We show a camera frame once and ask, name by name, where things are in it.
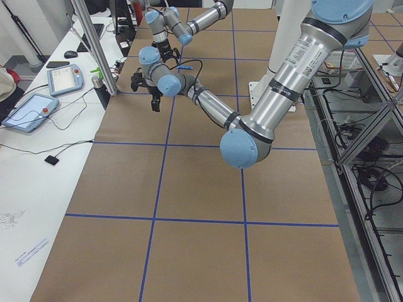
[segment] blue tablet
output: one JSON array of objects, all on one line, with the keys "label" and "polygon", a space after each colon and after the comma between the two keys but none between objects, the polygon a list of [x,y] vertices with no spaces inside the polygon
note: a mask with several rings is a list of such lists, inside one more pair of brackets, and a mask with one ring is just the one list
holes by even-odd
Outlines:
[{"label": "blue tablet", "polygon": [[84,79],[76,64],[70,64],[47,71],[51,96],[61,96],[82,89]]},{"label": "blue tablet", "polygon": [[51,96],[34,93],[1,123],[10,129],[32,132],[38,128],[59,105]]}]

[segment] robotic arm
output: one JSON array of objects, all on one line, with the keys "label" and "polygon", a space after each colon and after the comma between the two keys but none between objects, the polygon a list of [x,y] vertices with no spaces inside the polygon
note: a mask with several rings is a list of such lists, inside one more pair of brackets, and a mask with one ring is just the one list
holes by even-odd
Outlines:
[{"label": "robotic arm", "polygon": [[275,128],[327,56],[335,50],[363,46],[368,41],[373,0],[312,0],[312,9],[301,24],[300,38],[246,116],[228,107],[194,77],[170,71],[162,57],[167,45],[165,26],[187,45],[195,33],[227,16],[232,4],[233,1],[219,0],[186,26],[180,23],[174,9],[167,9],[165,15],[149,12],[152,18],[147,13],[158,48],[143,48],[139,60],[149,87],[165,96],[188,96],[216,124],[228,130],[220,143],[222,157],[229,165],[242,169],[268,156]]}]

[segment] blue joint cap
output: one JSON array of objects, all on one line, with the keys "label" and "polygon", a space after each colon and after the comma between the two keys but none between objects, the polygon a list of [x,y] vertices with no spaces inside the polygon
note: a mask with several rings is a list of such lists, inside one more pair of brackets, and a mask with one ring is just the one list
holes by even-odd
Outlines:
[{"label": "blue joint cap", "polygon": [[226,163],[238,169],[249,168],[258,160],[258,147],[253,137],[241,129],[223,135],[220,151]]},{"label": "blue joint cap", "polygon": [[154,22],[156,19],[158,19],[159,17],[159,12],[158,11],[148,11],[144,14],[145,20],[147,22],[147,24],[151,24],[152,22]]},{"label": "blue joint cap", "polygon": [[158,49],[152,46],[141,48],[139,51],[139,61],[142,65],[151,65],[159,61],[161,55]]},{"label": "blue joint cap", "polygon": [[193,36],[190,35],[189,33],[185,33],[184,35],[181,35],[178,38],[178,41],[180,42],[180,44],[182,44],[183,46],[187,46],[190,44],[190,42],[193,41]]},{"label": "blue joint cap", "polygon": [[368,43],[369,38],[370,38],[370,36],[367,35],[367,36],[362,36],[362,37],[357,38],[357,39],[348,40],[347,43],[344,46],[344,49],[352,49],[352,48],[362,47],[362,46],[364,46],[365,44]]},{"label": "blue joint cap", "polygon": [[179,11],[178,11],[178,9],[177,9],[176,7],[170,6],[169,8],[172,9],[172,10],[175,12],[175,14],[176,14],[177,17],[180,16]]},{"label": "blue joint cap", "polygon": [[312,11],[323,22],[344,24],[358,19],[373,5],[373,0],[312,0]]},{"label": "blue joint cap", "polygon": [[158,80],[157,87],[165,96],[175,96],[182,90],[181,81],[172,74],[161,77]]}]

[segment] green object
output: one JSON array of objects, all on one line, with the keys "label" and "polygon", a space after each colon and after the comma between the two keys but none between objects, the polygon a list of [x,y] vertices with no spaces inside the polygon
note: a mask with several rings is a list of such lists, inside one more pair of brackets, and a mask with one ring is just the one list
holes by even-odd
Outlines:
[{"label": "green object", "polygon": [[94,69],[94,70],[91,70],[91,71],[90,71],[90,73],[94,73],[94,72],[97,72],[99,78],[100,78],[100,79],[103,79],[103,74],[102,74],[102,71],[101,71],[101,69],[100,69],[99,67],[97,67],[97,69]]}]

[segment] black computer mouse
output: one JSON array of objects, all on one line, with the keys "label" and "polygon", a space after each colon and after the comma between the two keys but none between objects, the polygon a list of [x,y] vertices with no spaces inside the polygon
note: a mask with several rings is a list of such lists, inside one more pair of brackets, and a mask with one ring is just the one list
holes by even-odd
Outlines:
[{"label": "black computer mouse", "polygon": [[73,50],[68,50],[64,53],[65,59],[76,58],[78,57],[78,53]]}]

